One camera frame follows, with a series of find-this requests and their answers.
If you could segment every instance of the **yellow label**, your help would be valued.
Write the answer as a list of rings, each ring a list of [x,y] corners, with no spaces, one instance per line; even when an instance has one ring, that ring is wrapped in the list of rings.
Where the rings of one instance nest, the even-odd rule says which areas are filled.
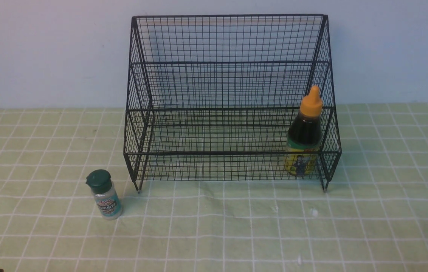
[[[314,152],[317,148],[295,149],[287,147],[289,152]],[[292,175],[302,177],[315,170],[316,154],[288,154],[285,159],[285,169]]]

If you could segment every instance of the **white speck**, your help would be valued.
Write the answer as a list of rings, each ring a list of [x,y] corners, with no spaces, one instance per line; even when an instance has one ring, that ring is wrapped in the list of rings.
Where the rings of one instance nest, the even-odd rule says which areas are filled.
[[[311,208],[311,216],[318,217],[318,210],[316,208]]]

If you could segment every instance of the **white wall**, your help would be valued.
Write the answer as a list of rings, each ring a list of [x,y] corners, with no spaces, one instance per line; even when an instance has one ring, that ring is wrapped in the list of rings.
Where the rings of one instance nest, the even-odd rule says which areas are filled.
[[[0,107],[124,107],[130,20],[329,15],[338,103],[428,101],[427,0],[0,0]]]

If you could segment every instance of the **black wire rack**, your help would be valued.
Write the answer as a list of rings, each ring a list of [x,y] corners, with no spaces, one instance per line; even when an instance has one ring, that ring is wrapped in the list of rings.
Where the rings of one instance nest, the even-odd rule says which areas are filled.
[[[323,139],[316,170],[301,178],[325,191],[341,155],[328,16],[133,17],[124,157],[135,188],[147,179],[294,179],[286,135],[313,85]]]

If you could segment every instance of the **dark sauce bottle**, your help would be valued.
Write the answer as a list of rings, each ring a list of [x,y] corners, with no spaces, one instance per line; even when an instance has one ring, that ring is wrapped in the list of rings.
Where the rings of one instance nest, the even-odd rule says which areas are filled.
[[[313,86],[300,105],[300,112],[288,129],[285,169],[292,175],[303,177],[315,170],[316,154],[303,152],[318,151],[321,141],[320,114],[323,101],[319,96],[320,89]]]

